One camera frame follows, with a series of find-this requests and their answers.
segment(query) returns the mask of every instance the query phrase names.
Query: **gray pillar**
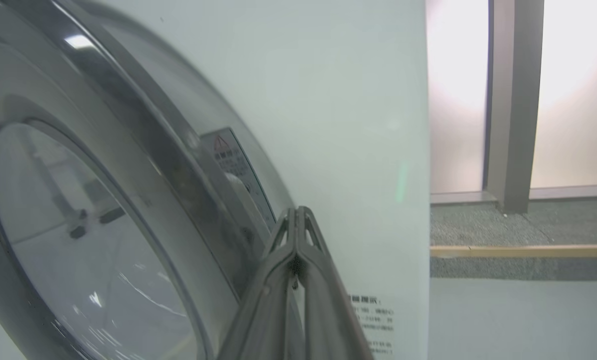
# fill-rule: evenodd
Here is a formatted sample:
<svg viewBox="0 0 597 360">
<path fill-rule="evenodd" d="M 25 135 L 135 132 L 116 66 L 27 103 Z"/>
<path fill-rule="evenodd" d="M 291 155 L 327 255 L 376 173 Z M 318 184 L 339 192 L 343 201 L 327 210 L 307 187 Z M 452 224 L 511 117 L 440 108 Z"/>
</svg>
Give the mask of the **gray pillar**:
<svg viewBox="0 0 597 360">
<path fill-rule="evenodd" d="M 528 209 L 539 109 L 543 0 L 490 0 L 484 184 L 506 213 Z"/>
</svg>

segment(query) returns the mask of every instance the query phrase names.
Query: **warning triangle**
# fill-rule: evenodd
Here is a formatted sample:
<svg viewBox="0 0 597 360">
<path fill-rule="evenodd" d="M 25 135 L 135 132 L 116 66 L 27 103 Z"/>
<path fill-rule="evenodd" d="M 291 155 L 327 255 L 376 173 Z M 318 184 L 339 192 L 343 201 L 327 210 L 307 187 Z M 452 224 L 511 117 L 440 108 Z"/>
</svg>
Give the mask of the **warning triangle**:
<svg viewBox="0 0 597 360">
<path fill-rule="evenodd" d="M 216 138 L 214 139 L 214 151 L 225 151 L 229 149 L 230 146 L 223 140 L 223 137 L 221 137 L 221 135 L 216 135 Z"/>
</svg>

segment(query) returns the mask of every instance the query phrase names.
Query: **glass panel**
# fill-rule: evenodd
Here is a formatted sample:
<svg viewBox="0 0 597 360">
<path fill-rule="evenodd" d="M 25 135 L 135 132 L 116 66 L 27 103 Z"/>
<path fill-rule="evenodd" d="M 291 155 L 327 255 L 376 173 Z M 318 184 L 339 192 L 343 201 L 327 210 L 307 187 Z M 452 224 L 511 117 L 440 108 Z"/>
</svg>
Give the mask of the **glass panel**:
<svg viewBox="0 0 597 360">
<path fill-rule="evenodd" d="M 545 0 L 532 188 L 597 185 L 597 0 Z"/>
<path fill-rule="evenodd" d="M 482 190 L 488 0 L 427 0 L 431 192 Z"/>
<path fill-rule="evenodd" d="M 0 221 L 31 284 L 98 359 L 194 359 L 191 319 L 95 173 L 29 125 L 0 131 Z"/>
</svg>

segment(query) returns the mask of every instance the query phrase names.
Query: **sticker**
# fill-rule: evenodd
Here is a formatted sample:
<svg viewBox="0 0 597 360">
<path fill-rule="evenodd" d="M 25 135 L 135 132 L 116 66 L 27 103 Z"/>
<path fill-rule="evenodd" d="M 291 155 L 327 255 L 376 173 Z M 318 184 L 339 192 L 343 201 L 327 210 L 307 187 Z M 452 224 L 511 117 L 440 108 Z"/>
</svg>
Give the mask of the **sticker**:
<svg viewBox="0 0 597 360">
<path fill-rule="evenodd" d="M 349 300 L 374 360 L 393 360 L 395 353 L 395 311 L 378 296 L 350 294 Z"/>
<path fill-rule="evenodd" d="M 272 231 L 276 225 L 274 213 L 259 183 L 257 174 L 232 129 L 226 127 L 209 132 L 201 136 L 200 141 L 205 149 L 214 156 L 221 170 L 236 176 L 243 182 L 267 228 Z"/>
</svg>

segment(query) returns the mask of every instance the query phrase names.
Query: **washing machine door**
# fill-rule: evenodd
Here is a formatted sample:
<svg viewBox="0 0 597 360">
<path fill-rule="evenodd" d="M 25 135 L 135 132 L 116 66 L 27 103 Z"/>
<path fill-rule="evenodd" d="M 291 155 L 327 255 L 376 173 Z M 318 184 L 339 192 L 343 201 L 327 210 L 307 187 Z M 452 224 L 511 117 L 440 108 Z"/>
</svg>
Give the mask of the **washing machine door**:
<svg viewBox="0 0 597 360">
<path fill-rule="evenodd" d="M 0 323 L 29 360 L 212 359 L 274 215 L 94 19 L 0 1 Z"/>
</svg>

